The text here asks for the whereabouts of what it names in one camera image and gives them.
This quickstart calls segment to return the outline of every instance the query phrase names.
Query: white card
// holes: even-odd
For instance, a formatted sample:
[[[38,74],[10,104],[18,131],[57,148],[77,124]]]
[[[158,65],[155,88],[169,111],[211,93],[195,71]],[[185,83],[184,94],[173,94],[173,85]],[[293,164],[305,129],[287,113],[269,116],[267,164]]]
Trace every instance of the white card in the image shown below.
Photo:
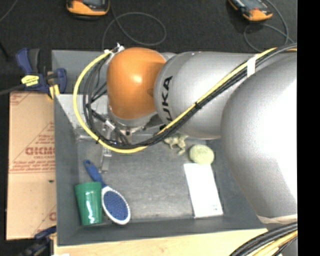
[[[185,163],[184,172],[189,187],[194,217],[223,215],[224,212],[211,165]]]

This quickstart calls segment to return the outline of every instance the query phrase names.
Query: tennis ball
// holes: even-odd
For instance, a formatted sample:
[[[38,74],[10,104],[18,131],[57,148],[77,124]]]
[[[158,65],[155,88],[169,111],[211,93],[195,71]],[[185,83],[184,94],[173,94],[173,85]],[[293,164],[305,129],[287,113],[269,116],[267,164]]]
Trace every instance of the tennis ball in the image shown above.
[[[189,157],[199,165],[207,165],[214,161],[215,154],[207,145],[197,144],[190,148]]]

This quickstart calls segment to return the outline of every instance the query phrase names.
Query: black carpet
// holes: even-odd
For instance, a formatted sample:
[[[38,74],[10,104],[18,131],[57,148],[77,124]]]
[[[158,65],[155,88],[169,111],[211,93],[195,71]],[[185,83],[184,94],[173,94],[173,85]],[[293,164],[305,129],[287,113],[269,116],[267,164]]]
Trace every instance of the black carpet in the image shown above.
[[[21,48],[39,48],[39,67],[51,68],[51,50],[100,51],[114,48],[116,43],[126,48],[141,46],[128,38],[114,22],[102,39],[107,26],[114,20],[111,11],[98,20],[79,20],[66,10],[66,0],[18,0],[11,12],[2,19],[14,0],[0,3],[0,42],[12,59],[0,50],[0,91],[20,83],[21,69],[14,55]],[[276,10],[264,22],[285,33],[284,24]],[[287,24],[288,36],[297,42],[298,1],[272,0]],[[256,53],[255,48],[266,50],[281,46],[286,38],[274,29],[263,25],[250,25],[238,15],[227,0],[113,0],[111,6],[120,16],[129,12],[142,12],[159,19],[166,28],[165,40],[148,46],[159,52],[216,51],[230,53]],[[119,19],[125,30],[137,41],[152,44],[164,36],[163,28],[154,19],[127,15]],[[0,255],[11,256],[32,244],[31,240],[5,241],[6,198],[8,174],[8,95],[0,96]]]

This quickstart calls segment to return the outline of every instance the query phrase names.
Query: green cup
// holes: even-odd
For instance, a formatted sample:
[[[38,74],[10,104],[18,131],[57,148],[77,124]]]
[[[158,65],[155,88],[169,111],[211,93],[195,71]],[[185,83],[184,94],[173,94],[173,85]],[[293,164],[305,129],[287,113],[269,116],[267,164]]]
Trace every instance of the green cup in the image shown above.
[[[100,182],[87,182],[74,186],[82,225],[102,222],[101,189]]]

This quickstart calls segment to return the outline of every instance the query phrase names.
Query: cardboard box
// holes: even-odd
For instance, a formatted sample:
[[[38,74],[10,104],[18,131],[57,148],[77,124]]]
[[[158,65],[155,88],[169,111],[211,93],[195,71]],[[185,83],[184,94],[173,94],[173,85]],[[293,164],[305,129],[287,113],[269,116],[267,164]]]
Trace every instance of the cardboard box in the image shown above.
[[[7,240],[33,238],[56,224],[54,131],[47,94],[10,94]]]

